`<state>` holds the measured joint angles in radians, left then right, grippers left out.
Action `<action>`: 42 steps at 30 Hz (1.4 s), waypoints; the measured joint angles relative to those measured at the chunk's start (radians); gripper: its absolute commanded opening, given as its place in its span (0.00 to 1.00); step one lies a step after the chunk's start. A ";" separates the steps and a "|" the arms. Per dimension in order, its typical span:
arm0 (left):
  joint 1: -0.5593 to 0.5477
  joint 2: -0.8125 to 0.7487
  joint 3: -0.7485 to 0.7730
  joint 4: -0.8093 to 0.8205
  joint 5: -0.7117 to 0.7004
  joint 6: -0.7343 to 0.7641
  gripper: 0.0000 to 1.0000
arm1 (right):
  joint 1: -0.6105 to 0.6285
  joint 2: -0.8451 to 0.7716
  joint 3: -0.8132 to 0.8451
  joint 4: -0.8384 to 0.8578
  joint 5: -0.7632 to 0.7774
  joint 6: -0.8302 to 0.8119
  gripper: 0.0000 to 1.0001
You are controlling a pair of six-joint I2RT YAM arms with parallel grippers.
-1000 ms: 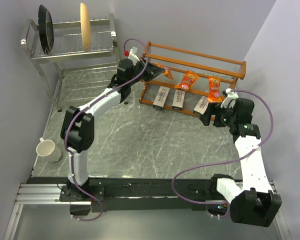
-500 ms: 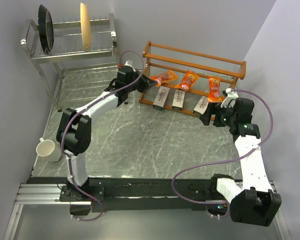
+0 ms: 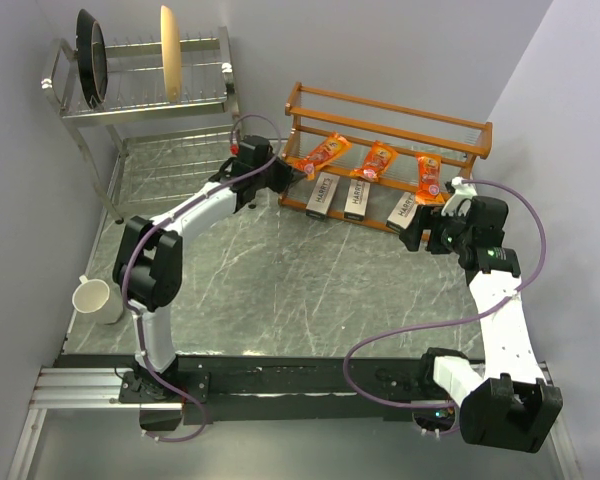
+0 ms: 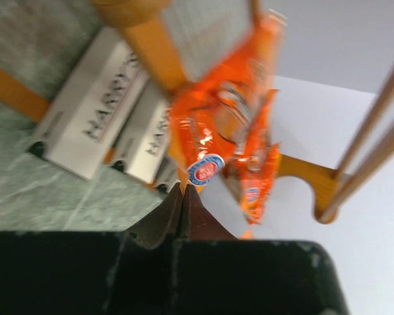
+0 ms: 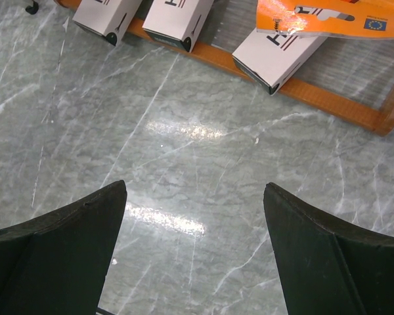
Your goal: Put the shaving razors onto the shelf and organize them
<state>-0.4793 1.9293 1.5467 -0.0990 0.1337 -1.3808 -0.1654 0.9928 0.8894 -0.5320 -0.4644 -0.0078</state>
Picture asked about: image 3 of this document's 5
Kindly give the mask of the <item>white Harry's razor box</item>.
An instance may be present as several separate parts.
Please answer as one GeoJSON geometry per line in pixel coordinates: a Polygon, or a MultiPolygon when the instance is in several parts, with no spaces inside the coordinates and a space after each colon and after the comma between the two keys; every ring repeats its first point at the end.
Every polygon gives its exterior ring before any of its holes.
{"type": "Polygon", "coordinates": [[[394,232],[401,233],[413,221],[417,207],[415,194],[405,192],[387,218],[386,226],[394,232]]]}
{"type": "Polygon", "coordinates": [[[311,218],[324,219],[337,191],[340,177],[335,174],[321,173],[306,204],[305,213],[311,218]]]}
{"type": "Polygon", "coordinates": [[[359,222],[365,219],[370,189],[369,182],[360,179],[350,181],[343,211],[345,219],[359,222]]]}

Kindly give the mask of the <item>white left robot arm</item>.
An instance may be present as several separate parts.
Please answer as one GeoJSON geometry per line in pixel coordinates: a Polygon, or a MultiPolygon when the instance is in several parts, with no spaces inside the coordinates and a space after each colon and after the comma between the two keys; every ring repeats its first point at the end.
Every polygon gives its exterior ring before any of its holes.
{"type": "Polygon", "coordinates": [[[258,191],[281,193],[295,181],[269,140],[248,135],[190,199],[151,219],[134,216],[126,222],[112,277],[134,319],[135,360],[148,370],[142,387],[152,399],[167,401],[179,387],[169,370],[177,359],[171,303],[183,281],[185,246],[252,203],[258,191]]]}

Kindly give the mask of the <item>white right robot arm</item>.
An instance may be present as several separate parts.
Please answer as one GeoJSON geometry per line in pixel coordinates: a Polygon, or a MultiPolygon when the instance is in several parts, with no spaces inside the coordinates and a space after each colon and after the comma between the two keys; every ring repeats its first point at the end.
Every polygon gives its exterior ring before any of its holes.
{"type": "Polygon", "coordinates": [[[504,245],[506,202],[479,195],[472,181],[455,177],[443,205],[419,205],[399,235],[411,252],[455,254],[478,310],[484,371],[444,349],[430,349],[417,375],[429,398],[447,392],[458,405],[463,440],[472,445],[536,453],[563,407],[536,360],[521,300],[528,281],[517,253],[504,245]]]}

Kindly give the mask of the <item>orange BIC razor pack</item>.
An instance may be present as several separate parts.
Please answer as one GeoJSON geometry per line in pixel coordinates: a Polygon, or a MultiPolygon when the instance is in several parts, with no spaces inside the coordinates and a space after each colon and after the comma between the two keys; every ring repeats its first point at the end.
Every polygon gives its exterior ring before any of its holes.
{"type": "Polygon", "coordinates": [[[398,155],[399,153],[392,146],[375,141],[362,164],[354,168],[349,175],[369,182],[378,182],[398,155]]]}
{"type": "Polygon", "coordinates": [[[313,180],[320,170],[342,157],[352,148],[343,135],[333,132],[316,146],[307,156],[292,162],[292,166],[313,180]]]}
{"type": "Polygon", "coordinates": [[[441,157],[436,154],[418,153],[418,189],[415,200],[421,205],[440,205],[444,197],[440,190],[441,157]]]}

